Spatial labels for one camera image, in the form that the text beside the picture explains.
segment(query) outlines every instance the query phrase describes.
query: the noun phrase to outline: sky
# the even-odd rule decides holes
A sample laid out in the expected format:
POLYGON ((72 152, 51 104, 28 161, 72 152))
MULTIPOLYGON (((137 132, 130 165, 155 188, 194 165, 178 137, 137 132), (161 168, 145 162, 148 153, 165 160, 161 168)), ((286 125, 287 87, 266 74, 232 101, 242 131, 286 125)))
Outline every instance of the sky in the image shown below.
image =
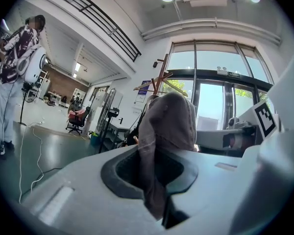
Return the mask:
MULTIPOLYGON (((259 60, 246 57, 255 78, 267 81, 266 74, 259 60)), ((168 70, 172 69, 193 69, 194 68, 194 52, 177 52, 171 55, 168 70)), ((217 67, 226 67, 227 71, 236 72, 241 75, 248 76, 246 66, 240 55, 228 52, 218 51, 197 51, 197 68, 204 70, 217 70, 217 67)), ((189 98, 192 97, 193 81, 183 80, 184 90, 187 91, 189 98)), ((223 115, 223 86, 201 84, 198 116, 205 118, 218 119, 218 127, 221 128, 223 115)), ((244 99, 237 102, 237 111, 244 112, 251 105, 244 99)))

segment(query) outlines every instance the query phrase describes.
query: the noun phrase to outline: dark hair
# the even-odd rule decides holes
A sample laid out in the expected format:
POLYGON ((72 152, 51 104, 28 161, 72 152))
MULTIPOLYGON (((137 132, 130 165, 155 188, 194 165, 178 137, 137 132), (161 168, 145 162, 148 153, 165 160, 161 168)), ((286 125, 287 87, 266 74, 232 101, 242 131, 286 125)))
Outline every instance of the dark hair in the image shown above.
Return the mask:
POLYGON ((43 15, 38 15, 35 17, 35 21, 39 22, 39 31, 42 31, 46 24, 46 19, 43 15))

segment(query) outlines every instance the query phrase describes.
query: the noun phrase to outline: floor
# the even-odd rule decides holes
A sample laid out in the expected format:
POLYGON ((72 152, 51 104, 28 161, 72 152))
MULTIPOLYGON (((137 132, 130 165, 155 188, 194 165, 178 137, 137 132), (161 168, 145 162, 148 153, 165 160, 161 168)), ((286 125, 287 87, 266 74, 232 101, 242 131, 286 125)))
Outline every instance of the floor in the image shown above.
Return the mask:
MULTIPOLYGON (((73 137, 68 134, 51 132, 40 126, 26 128, 15 122, 13 129, 15 152, 7 153, 6 160, 0 160, 0 188, 7 198, 16 201, 18 201, 20 196, 20 148, 25 130, 22 146, 22 192, 30 189, 31 182, 36 180, 40 174, 37 160, 40 155, 41 141, 33 135, 33 130, 35 135, 43 141, 41 147, 42 155, 39 161, 42 171, 63 168, 73 161, 94 155, 99 150, 99 147, 91 146, 89 140, 73 137)), ((47 173, 41 182, 56 172, 57 170, 47 173)))
MULTIPOLYGON (((22 95, 17 100, 15 108, 14 121, 20 122, 21 110, 22 110, 22 95)), ((22 122, 29 125, 31 123, 44 122, 41 126, 47 129, 68 133, 66 130, 68 120, 68 109, 62 106, 49 106, 45 104, 41 99, 37 102, 24 103, 22 122)))

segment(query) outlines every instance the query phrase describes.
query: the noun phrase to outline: patterned shirt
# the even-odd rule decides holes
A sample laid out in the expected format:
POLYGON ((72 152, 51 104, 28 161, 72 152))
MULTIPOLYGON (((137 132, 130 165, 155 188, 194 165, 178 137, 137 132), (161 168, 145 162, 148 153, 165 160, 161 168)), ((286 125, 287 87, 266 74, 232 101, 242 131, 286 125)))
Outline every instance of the patterned shirt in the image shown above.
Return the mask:
POLYGON ((0 78, 3 83, 14 82, 18 74, 16 72, 17 60, 28 50, 28 48, 39 43, 37 32, 35 29, 25 25, 19 28, 13 35, 4 43, 3 48, 6 50, 5 59, 3 61, 0 78))

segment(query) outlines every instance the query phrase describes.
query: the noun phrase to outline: ceiling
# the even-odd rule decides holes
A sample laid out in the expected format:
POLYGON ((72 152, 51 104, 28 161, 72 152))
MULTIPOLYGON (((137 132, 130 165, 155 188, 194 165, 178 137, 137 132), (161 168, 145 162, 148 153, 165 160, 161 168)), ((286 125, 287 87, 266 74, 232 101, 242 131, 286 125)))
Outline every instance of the ceiling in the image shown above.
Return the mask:
MULTIPOLYGON (((46 18, 45 29, 41 32, 41 44, 46 49, 52 67, 72 76, 75 65, 74 58, 80 43, 78 34, 58 19, 23 0, 15 4, 5 20, 10 31, 14 32, 25 24, 27 18, 40 14, 46 18)), ((77 73, 76 80, 86 85, 119 74, 118 71, 111 68, 112 65, 109 62, 105 61, 90 46, 82 48, 76 61, 81 64, 79 71, 75 72, 77 73)))
MULTIPOLYGON (((119 5, 122 4, 122 0, 115 1, 119 5)), ((162 0, 135 1, 141 10, 136 8, 138 6, 135 3, 132 3, 131 7, 136 9, 136 14, 140 15, 141 18, 148 18, 149 21, 147 29, 140 28, 142 32, 179 21, 173 2, 164 2, 162 0)), ((217 17, 219 19, 235 20, 255 25, 273 33, 277 33, 278 31, 278 13, 280 11, 277 9, 277 5, 273 0, 261 0, 259 3, 252 3, 250 0, 224 0, 222 6, 217 6, 218 3, 211 6, 200 6, 199 3, 196 6, 196 2, 177 2, 177 6, 181 11, 182 20, 217 17)), ((122 8, 128 13, 136 25, 140 25, 136 22, 137 17, 134 18, 131 14, 132 11, 130 9, 124 6, 122 8)))

